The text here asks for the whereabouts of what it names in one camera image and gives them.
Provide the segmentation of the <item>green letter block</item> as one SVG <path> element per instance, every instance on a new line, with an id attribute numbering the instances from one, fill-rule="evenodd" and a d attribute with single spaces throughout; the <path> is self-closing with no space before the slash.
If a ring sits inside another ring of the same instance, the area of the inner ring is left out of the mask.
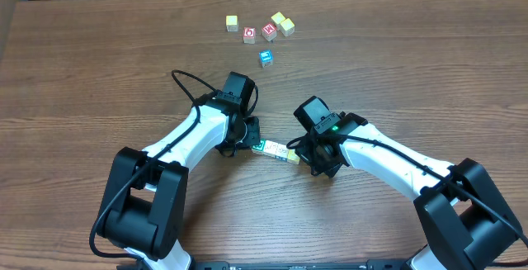
<path id="1" fill-rule="evenodd" d="M 252 146 L 252 152 L 256 154 L 263 154 L 266 145 L 266 140 L 260 139 L 260 143 Z"/>

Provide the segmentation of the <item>plain white wooden block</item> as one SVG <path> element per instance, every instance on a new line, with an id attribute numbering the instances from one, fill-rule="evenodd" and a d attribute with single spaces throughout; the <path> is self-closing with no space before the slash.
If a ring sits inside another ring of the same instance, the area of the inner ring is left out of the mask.
<path id="1" fill-rule="evenodd" d="M 262 152 L 266 156 L 275 158 L 278 144 L 276 142 L 266 140 Z"/>

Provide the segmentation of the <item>white blue picture block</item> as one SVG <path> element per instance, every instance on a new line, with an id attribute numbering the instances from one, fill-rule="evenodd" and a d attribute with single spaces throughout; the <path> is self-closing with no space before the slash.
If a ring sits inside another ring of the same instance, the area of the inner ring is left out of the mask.
<path id="1" fill-rule="evenodd" d="M 289 150 L 283 144 L 278 144 L 276 148 L 275 157 L 279 160 L 287 161 Z"/>

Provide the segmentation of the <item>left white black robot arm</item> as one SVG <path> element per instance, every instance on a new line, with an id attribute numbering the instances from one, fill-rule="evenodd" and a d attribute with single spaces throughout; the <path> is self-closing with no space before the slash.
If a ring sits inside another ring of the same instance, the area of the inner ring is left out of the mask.
<path id="1" fill-rule="evenodd" d="M 132 258 L 136 269 L 196 268 L 181 246 L 186 189 L 191 170 L 212 149 L 233 157 L 260 144 L 259 120 L 252 113 L 257 85 L 232 72 L 224 87 L 191 99 L 189 116 L 167 136 L 141 150 L 124 147 L 114 157 L 100 209 L 89 235 L 91 251 L 109 240 Z"/>

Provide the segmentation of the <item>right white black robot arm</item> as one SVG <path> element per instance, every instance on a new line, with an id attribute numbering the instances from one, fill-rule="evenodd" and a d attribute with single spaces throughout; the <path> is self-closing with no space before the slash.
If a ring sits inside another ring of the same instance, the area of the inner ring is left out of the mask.
<path id="1" fill-rule="evenodd" d="M 288 148 L 314 176 L 332 178 L 342 166 L 366 171 L 410 199 L 427 245 L 404 263 L 405 269 L 514 268 L 525 261 L 498 257 L 517 240 L 521 224 L 485 167 L 432 159 L 391 140 L 365 118 L 329 110 L 312 96 L 294 112 L 305 135 Z"/>

